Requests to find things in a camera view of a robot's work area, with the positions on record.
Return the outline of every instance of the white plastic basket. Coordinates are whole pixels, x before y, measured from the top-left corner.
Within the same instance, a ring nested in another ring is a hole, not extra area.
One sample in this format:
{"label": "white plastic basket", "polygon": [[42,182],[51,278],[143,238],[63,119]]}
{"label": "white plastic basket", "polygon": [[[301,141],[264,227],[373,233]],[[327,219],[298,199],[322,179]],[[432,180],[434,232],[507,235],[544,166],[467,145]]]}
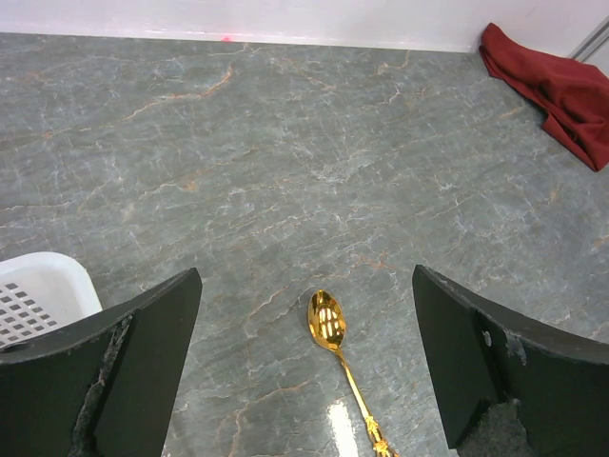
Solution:
{"label": "white plastic basket", "polygon": [[36,252],[0,262],[0,348],[101,310],[87,271],[67,255]]}

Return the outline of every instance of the marble surface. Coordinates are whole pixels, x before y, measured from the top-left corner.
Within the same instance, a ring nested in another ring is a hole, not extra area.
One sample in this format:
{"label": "marble surface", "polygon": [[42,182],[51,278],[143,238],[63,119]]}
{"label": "marble surface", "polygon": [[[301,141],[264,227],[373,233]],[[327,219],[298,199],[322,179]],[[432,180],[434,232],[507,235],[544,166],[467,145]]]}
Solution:
{"label": "marble surface", "polygon": [[106,307],[199,269],[167,457],[372,454],[314,288],[389,441],[455,455],[417,263],[609,343],[609,169],[542,119],[477,55],[0,35],[0,256],[64,252]]}

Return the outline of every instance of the spoon bowl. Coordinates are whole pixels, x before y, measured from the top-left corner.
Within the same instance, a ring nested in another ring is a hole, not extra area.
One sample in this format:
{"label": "spoon bowl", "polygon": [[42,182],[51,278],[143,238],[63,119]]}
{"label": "spoon bowl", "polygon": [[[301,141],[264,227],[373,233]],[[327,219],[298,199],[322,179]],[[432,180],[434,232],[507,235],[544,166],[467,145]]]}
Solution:
{"label": "spoon bowl", "polygon": [[313,294],[308,304],[308,325],[315,342],[322,348],[338,352],[346,333],[343,310],[325,290]]}

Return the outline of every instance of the red cloth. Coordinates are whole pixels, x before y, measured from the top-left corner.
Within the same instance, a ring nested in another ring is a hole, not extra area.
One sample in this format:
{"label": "red cloth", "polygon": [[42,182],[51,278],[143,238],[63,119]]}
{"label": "red cloth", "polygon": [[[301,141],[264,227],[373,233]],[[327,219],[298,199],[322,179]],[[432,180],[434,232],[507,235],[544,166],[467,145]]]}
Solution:
{"label": "red cloth", "polygon": [[609,79],[592,65],[528,50],[495,24],[480,54],[491,76],[545,109],[543,129],[594,171],[609,162]]}

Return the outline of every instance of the gold spoon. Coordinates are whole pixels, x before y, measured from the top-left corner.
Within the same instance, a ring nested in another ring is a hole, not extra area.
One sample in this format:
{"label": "gold spoon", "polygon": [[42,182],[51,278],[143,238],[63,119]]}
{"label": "gold spoon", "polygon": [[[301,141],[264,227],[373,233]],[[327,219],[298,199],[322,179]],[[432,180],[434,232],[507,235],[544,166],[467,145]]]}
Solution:
{"label": "gold spoon", "polygon": [[346,364],[343,352],[341,351],[341,343],[343,342],[344,334],[346,333],[346,322],[343,318],[343,311],[336,299],[325,290],[318,290],[311,297],[311,301],[308,304],[308,326],[311,329],[311,334],[313,335],[315,342],[322,348],[334,352],[341,360],[344,372],[346,373],[346,378],[349,380],[355,399],[358,401],[358,405],[362,411],[365,427],[368,431],[368,437],[377,453],[377,457],[400,457],[395,450],[389,447],[389,444],[383,438],[379,425],[363,402],[360,390],[355,384],[351,370]]}

